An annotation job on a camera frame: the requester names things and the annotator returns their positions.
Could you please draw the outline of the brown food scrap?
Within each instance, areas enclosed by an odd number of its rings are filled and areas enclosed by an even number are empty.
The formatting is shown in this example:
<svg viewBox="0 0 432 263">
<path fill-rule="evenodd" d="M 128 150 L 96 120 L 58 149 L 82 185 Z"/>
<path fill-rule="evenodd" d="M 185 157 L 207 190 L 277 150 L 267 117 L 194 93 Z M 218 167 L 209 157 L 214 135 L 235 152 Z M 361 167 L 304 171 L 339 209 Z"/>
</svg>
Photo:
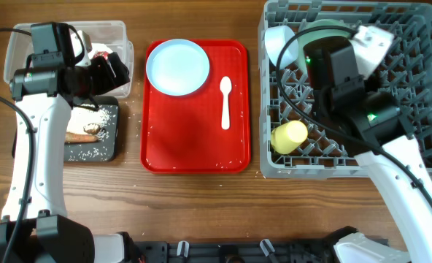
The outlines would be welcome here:
<svg viewBox="0 0 432 263">
<path fill-rule="evenodd" d="M 83 130 L 87 134 L 96 135 L 100 132 L 101 127 L 97 123 L 89 123 L 83 127 Z"/>
</svg>

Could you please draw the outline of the blue bowl with rice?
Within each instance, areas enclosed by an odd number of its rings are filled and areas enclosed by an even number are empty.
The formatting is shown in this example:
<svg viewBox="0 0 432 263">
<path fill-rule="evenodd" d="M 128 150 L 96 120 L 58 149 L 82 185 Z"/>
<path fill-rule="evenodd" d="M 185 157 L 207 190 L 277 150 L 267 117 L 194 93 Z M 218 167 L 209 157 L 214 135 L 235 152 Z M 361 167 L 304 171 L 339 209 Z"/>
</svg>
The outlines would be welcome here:
<svg viewBox="0 0 432 263">
<path fill-rule="evenodd" d="M 265 32 L 266 52 L 273 65 L 277 65 L 279 54 L 288 40 L 295 36 L 293 30 L 288 26 L 275 26 L 268 28 Z M 298 41 L 295 40 L 283 53 L 280 69 L 291 65 L 298 58 Z"/>
</svg>

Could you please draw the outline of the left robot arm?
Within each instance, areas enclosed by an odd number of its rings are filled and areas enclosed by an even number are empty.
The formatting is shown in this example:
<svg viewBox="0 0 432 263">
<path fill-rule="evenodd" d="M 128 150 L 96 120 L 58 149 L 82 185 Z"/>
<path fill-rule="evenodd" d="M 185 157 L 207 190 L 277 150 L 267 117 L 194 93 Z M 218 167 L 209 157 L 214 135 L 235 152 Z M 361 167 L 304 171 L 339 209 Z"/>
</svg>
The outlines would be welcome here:
<svg viewBox="0 0 432 263">
<path fill-rule="evenodd" d="M 64 139 L 72 108 L 129 81 L 118 54 L 82 65 L 77 30 L 38 23 L 26 65 L 10 81 L 6 105 L 15 111 L 17 139 L 12 183 L 0 221 L 0 262 L 144 262 L 126 232 L 93 235 L 68 218 L 63 196 Z"/>
</svg>

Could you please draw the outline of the yellow plastic cup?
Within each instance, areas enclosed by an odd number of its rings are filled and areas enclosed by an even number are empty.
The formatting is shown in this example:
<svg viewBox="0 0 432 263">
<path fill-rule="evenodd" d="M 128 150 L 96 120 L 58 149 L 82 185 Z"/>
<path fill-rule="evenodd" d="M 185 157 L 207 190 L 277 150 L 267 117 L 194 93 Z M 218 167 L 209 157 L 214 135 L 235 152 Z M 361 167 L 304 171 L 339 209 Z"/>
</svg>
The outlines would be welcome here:
<svg viewBox="0 0 432 263">
<path fill-rule="evenodd" d="M 281 154 L 289 154 L 308 137 L 306 125 L 300 121 L 289 121 L 271 132 L 271 146 Z"/>
</svg>

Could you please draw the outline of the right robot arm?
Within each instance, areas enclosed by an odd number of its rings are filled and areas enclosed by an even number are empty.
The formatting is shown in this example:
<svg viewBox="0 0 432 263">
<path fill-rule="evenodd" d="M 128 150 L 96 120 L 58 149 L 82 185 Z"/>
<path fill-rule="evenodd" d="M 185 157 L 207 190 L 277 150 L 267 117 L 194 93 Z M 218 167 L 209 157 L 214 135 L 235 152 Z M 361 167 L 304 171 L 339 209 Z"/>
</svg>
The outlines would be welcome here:
<svg viewBox="0 0 432 263">
<path fill-rule="evenodd" d="M 304 46 L 315 116 L 367 171 L 401 232 L 413 262 L 432 262 L 432 181 L 413 127 L 389 93 L 368 79 L 393 37 L 341 36 Z"/>
</svg>

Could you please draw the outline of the pile of rice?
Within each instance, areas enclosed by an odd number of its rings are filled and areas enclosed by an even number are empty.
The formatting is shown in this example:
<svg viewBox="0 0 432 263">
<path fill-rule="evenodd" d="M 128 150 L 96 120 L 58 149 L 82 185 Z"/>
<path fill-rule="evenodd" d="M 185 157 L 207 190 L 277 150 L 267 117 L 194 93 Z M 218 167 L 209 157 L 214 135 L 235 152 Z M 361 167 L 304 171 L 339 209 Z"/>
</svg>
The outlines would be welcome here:
<svg viewBox="0 0 432 263">
<path fill-rule="evenodd" d="M 100 107 L 97 111 L 82 107 L 75 107 L 72 110 L 72 115 L 68 123 L 66 133 L 71 132 L 75 134 L 87 134 L 84 132 L 83 127 L 89 123 L 97 123 L 100 125 L 101 130 L 98 134 L 96 134 L 96 136 L 99 138 L 98 141 L 101 141 L 108 135 L 106 126 L 111 120 L 111 117 L 111 112 L 103 107 Z"/>
</svg>

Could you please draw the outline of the green bowl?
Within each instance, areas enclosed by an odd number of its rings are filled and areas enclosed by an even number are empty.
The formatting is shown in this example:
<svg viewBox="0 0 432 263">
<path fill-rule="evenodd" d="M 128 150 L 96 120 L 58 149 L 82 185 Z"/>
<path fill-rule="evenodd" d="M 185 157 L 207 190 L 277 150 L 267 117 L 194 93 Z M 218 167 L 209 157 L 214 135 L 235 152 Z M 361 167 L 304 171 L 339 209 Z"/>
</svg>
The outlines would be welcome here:
<svg viewBox="0 0 432 263">
<path fill-rule="evenodd" d="M 316 28 L 319 26 L 340 26 L 342 28 L 350 28 L 348 25 L 344 24 L 339 20 L 322 19 L 322 20 L 316 20 L 314 22 L 307 23 L 303 31 L 306 31 L 307 29 L 310 28 Z M 311 33 L 307 33 L 303 36 L 300 36 L 297 39 L 298 58 L 296 60 L 296 64 L 304 74 L 307 74 L 306 59 L 304 55 L 304 46 L 317 39 L 322 39 L 325 37 L 333 37 L 333 36 L 341 36 L 341 37 L 348 38 L 350 36 L 350 33 L 342 30 L 337 30 L 337 29 L 322 29 L 318 31 L 313 31 Z"/>
</svg>

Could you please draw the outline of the white plastic spoon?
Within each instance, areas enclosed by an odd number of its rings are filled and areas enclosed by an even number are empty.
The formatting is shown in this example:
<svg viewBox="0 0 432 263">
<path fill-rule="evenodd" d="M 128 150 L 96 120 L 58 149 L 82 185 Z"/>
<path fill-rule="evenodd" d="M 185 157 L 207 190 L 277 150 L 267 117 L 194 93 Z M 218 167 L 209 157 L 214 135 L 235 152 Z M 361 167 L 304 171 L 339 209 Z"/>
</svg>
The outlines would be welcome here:
<svg viewBox="0 0 432 263">
<path fill-rule="evenodd" d="M 230 128 L 230 113 L 229 113 L 229 94 L 232 89 L 231 79 L 224 76 L 220 81 L 220 91 L 223 95 L 223 108 L 221 116 L 221 128 L 228 130 Z"/>
</svg>

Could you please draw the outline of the large light blue plate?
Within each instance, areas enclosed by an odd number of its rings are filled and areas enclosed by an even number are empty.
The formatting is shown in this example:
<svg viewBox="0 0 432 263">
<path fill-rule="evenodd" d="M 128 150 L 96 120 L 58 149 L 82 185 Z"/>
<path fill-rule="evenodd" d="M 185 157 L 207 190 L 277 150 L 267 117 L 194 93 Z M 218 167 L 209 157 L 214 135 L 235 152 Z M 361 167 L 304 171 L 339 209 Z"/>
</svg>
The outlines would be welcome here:
<svg viewBox="0 0 432 263">
<path fill-rule="evenodd" d="M 186 96 L 197 91 L 206 82 L 209 70 L 207 53 L 187 39 L 160 43 L 146 62 L 146 75 L 151 85 L 169 96 Z"/>
</svg>

